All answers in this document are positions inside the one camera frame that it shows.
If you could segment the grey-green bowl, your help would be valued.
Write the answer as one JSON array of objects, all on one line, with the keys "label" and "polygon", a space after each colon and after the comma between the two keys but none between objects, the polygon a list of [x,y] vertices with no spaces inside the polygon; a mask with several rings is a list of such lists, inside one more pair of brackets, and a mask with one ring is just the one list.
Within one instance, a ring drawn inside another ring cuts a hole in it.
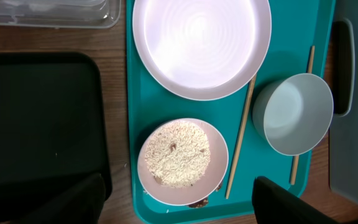
[{"label": "grey-green bowl", "polygon": [[322,140],[333,112],[328,84],[317,75],[300,73],[263,88],[255,99],[252,120],[274,151],[298,156]]}]

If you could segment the brown food scrap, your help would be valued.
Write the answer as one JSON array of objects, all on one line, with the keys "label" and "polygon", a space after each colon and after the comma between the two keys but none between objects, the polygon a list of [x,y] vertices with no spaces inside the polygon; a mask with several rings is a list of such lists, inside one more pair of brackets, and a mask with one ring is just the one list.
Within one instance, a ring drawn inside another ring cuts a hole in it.
[{"label": "brown food scrap", "polygon": [[[214,191],[215,191],[215,192],[219,192],[220,189],[222,188],[222,185],[223,185],[223,183],[221,182],[221,183],[216,187],[216,189],[215,189]],[[189,204],[188,207],[189,207],[189,208],[203,208],[203,207],[205,207],[208,203],[209,203],[208,197],[205,197],[204,199],[202,199],[202,200],[200,200],[200,201],[198,201],[198,202]]]}]

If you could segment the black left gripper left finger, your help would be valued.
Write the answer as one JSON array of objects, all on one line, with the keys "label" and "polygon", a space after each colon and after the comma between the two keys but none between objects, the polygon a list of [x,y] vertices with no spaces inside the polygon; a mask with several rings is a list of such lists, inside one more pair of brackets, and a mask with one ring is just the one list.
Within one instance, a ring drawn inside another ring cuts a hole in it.
[{"label": "black left gripper left finger", "polygon": [[32,224],[95,224],[104,206],[106,188],[101,174],[92,174],[51,201],[13,220]]}]

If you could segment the pink bowl with rice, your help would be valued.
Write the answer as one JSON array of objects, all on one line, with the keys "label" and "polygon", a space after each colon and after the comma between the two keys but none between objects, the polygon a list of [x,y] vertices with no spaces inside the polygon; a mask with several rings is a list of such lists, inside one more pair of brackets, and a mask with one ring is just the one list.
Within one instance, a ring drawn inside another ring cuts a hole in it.
[{"label": "pink bowl with rice", "polygon": [[210,196],[222,184],[229,162],[223,135],[194,118],[167,121],[143,143],[137,173],[156,201],[185,206]]}]

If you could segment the pile of white rice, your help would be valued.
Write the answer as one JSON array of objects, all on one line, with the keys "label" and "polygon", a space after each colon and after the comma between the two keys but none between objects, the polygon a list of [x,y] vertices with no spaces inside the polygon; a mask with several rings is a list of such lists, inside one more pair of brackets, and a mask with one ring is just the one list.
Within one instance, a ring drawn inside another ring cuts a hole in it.
[{"label": "pile of white rice", "polygon": [[145,149],[146,166],[165,187],[187,188],[202,176],[211,160],[206,133],[190,121],[172,121],[158,128]]}]

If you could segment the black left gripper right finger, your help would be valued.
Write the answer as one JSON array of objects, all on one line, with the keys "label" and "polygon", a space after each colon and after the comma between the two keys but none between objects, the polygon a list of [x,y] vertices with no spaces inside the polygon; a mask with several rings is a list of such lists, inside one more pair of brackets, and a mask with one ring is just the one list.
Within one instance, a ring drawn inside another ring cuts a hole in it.
[{"label": "black left gripper right finger", "polygon": [[254,179],[252,206],[257,223],[337,222],[264,176]]}]

